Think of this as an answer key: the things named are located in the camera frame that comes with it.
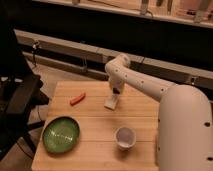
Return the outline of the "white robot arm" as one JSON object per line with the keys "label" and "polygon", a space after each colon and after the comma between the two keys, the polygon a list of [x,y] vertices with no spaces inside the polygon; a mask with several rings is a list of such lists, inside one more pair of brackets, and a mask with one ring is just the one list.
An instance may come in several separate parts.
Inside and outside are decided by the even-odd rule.
{"label": "white robot arm", "polygon": [[159,102],[157,164],[159,171],[213,171],[213,112],[198,88],[176,84],[130,69],[120,54],[105,65],[113,95],[129,84]]}

